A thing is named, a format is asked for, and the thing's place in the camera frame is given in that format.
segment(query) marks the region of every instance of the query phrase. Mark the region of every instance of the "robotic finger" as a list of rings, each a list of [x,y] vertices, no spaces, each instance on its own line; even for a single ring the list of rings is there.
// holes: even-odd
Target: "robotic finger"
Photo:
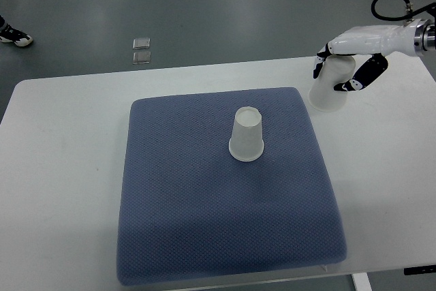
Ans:
[[[335,91],[362,90],[375,81],[388,68],[388,61],[382,54],[375,54],[359,67],[353,78],[334,86]]]

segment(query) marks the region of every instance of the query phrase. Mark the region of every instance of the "robotic hand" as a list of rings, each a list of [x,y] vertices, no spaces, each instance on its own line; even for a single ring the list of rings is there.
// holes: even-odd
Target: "robotic hand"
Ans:
[[[367,62],[359,67],[353,78],[334,86],[336,91],[361,90],[370,85],[388,68],[385,56],[392,52],[399,51],[409,56],[422,56],[426,51],[436,50],[435,24],[431,20],[412,19],[413,16],[424,11],[436,16],[436,3],[414,12],[411,9],[410,1],[404,0],[407,4],[407,14],[402,17],[388,18],[380,16],[375,11],[377,1],[374,0],[371,5],[371,11],[376,18],[390,21],[405,19],[404,25],[354,27],[342,33],[328,42],[317,53],[313,78],[319,76],[324,62],[330,55],[372,55]]]

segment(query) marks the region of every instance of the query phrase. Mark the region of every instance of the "translucent cup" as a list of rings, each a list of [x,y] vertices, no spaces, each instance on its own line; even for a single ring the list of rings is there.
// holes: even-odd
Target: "translucent cup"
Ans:
[[[353,76],[355,66],[356,62],[351,56],[328,57],[309,91],[310,105],[322,112],[334,112],[342,108],[348,92],[335,91],[333,88],[338,83],[347,82]]]
[[[252,162],[264,152],[262,140],[262,116],[253,107],[239,108],[234,115],[229,151],[242,162]]]

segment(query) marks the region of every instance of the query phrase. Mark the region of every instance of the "blue cushion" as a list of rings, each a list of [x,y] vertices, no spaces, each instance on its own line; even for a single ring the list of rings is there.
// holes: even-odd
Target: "blue cushion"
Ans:
[[[262,114],[264,153],[228,151],[235,112]],[[294,88],[133,103],[119,216],[126,286],[330,264],[347,248],[309,115]]]

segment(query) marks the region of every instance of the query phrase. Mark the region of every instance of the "shoe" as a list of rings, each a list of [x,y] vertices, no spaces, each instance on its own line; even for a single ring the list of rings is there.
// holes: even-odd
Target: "shoe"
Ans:
[[[26,33],[15,30],[9,24],[0,31],[0,41],[1,42],[13,42],[18,47],[25,47],[32,43],[33,39],[30,35]]]

